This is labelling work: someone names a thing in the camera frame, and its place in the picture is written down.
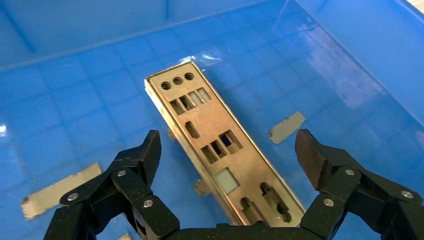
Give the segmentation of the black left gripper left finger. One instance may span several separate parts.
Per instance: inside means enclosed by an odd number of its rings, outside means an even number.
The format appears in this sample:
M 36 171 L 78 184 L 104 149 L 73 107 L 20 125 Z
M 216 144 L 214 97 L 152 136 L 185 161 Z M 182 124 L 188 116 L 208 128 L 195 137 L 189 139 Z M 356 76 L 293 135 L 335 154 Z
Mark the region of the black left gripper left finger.
M 60 198 L 44 239 L 95 240 L 121 214 L 142 240 L 165 240 L 179 231 L 178 218 L 151 190 L 161 152 L 158 130 L 120 151 L 105 172 Z

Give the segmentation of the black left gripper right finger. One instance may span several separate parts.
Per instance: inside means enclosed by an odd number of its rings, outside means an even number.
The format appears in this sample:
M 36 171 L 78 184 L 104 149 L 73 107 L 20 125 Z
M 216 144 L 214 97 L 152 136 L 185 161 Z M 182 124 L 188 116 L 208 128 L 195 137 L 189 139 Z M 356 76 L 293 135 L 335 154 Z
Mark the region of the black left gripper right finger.
M 321 144 L 307 129 L 297 132 L 295 152 L 318 191 L 302 229 L 331 240 L 351 213 L 383 240 L 423 239 L 423 199 L 417 192 L 365 169 L 346 150 Z

